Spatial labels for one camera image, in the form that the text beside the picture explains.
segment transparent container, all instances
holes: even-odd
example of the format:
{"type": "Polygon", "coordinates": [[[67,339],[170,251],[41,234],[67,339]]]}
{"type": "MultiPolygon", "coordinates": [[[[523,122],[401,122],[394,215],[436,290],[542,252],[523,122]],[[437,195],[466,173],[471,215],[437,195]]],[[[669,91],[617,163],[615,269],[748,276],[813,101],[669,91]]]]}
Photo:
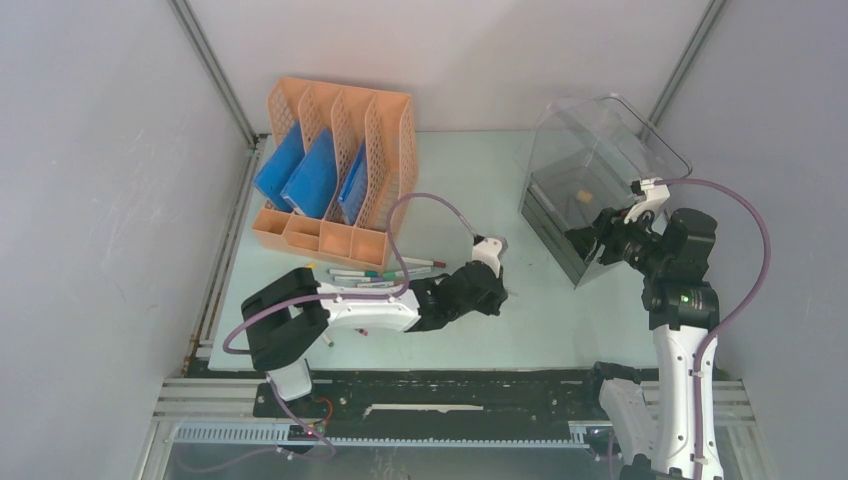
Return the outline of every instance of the transparent container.
{"type": "Polygon", "coordinates": [[[520,210],[575,287],[588,280],[588,227],[602,209],[636,203],[634,181],[692,172],[657,128],[615,94],[553,102],[530,142],[520,210]]]}

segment gray wall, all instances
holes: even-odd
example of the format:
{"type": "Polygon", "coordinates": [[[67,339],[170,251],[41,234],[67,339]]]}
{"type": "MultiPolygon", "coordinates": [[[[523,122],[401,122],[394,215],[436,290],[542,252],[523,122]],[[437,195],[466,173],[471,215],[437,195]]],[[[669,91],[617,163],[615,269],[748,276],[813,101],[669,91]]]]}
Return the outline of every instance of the gray wall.
{"type": "MultiPolygon", "coordinates": [[[[744,379],[784,479],[846,468],[846,22],[844,0],[730,2],[661,125],[695,177],[742,193],[768,222],[770,277],[719,358],[744,379]]],[[[719,222],[710,277],[727,313],[759,269],[757,230],[720,194],[675,189],[719,222]]]]}
{"type": "Polygon", "coordinates": [[[3,2],[0,478],[129,478],[244,144],[164,0],[3,2]]]}

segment clear lid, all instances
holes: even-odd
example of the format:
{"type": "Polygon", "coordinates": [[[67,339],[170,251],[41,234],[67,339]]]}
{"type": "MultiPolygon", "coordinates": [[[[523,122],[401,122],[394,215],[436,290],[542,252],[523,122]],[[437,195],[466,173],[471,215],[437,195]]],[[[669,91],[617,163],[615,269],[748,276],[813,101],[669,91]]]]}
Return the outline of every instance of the clear lid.
{"type": "Polygon", "coordinates": [[[615,94],[553,102],[531,140],[523,195],[534,195],[563,232],[588,226],[606,207],[633,205],[635,180],[692,172],[656,127],[615,94]]]}

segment blue book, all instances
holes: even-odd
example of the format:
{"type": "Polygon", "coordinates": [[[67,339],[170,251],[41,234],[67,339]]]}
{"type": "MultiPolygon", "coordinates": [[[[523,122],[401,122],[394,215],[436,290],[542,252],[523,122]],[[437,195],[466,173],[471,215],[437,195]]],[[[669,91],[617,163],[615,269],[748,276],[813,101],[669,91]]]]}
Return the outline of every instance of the blue book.
{"type": "Polygon", "coordinates": [[[359,215],[362,202],[365,201],[365,193],[368,191],[368,167],[365,162],[365,142],[363,141],[339,192],[339,206],[342,207],[344,222],[348,225],[356,223],[356,217],[359,215]]]}
{"type": "Polygon", "coordinates": [[[296,122],[286,137],[253,178],[253,185],[262,195],[271,201],[277,210],[291,212],[291,206],[283,200],[280,192],[289,181],[294,169],[303,160],[303,137],[300,134],[300,122],[296,122]]]}
{"type": "Polygon", "coordinates": [[[336,193],[336,185],[338,175],[333,135],[325,128],[294,169],[281,194],[298,214],[323,218],[336,193]]]}

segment blue folder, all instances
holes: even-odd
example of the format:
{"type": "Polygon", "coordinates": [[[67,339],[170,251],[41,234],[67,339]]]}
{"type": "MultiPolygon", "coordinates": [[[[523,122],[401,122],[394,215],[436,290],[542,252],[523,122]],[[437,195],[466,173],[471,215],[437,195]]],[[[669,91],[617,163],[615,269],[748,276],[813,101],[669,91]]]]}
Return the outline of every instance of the blue folder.
{"type": "Polygon", "coordinates": [[[294,169],[282,196],[300,215],[323,218],[338,185],[333,135],[321,130],[312,148],[294,169]]]}
{"type": "Polygon", "coordinates": [[[368,191],[368,167],[365,164],[365,142],[359,147],[350,173],[339,192],[339,206],[342,207],[342,217],[348,225],[356,223],[356,217],[365,201],[365,193],[368,191]]]}
{"type": "Polygon", "coordinates": [[[286,134],[280,146],[271,158],[262,166],[253,178],[256,189],[262,192],[271,204],[283,212],[291,212],[291,206],[280,195],[286,182],[303,160],[303,138],[300,134],[300,122],[297,122],[286,134]]]}

